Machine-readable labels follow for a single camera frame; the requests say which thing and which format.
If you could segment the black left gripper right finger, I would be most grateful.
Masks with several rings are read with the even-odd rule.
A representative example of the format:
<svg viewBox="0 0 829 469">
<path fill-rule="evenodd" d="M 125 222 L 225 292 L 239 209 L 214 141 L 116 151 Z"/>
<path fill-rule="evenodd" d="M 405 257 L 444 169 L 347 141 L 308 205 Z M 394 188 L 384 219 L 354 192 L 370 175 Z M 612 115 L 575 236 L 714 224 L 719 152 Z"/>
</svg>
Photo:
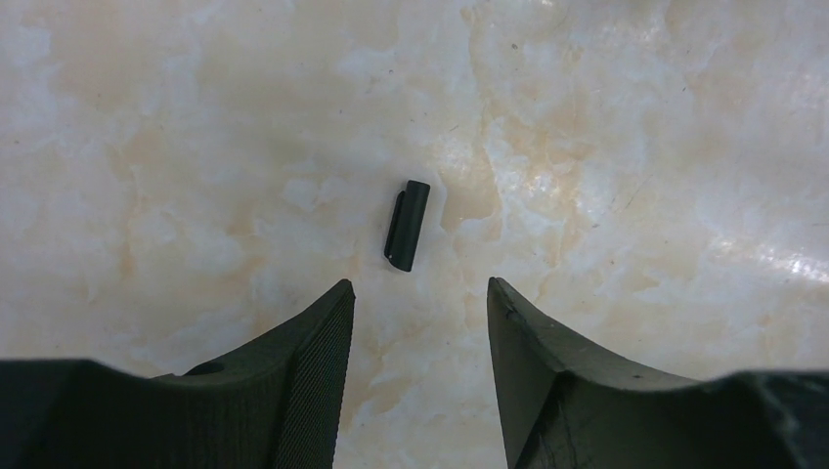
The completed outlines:
<svg viewBox="0 0 829 469">
<path fill-rule="evenodd" d="M 508 282 L 487 315 L 511 468 L 824 468 L 828 375 L 739 371 L 697 381 L 626 359 Z"/>
</svg>

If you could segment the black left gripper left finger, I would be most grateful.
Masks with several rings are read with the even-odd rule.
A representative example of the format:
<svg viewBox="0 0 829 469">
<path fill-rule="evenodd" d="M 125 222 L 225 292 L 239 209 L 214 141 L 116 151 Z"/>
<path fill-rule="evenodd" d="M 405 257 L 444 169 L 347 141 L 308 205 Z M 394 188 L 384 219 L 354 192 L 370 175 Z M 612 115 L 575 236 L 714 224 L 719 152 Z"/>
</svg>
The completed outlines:
<svg viewBox="0 0 829 469">
<path fill-rule="evenodd" d="M 305 311 L 183 375 L 86 359 L 1 363 L 5 468 L 328 468 L 355 294 Z"/>
</svg>

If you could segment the black marker pen cap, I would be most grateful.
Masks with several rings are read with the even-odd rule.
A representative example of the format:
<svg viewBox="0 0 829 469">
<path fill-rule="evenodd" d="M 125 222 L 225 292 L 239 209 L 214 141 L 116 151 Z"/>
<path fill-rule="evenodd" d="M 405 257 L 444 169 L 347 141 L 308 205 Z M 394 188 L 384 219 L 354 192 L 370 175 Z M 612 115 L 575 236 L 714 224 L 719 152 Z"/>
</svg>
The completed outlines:
<svg viewBox="0 0 829 469">
<path fill-rule="evenodd" d="M 402 272 L 413 268 L 430 189 L 426 183 L 409 180 L 395 199 L 383 254 Z"/>
</svg>

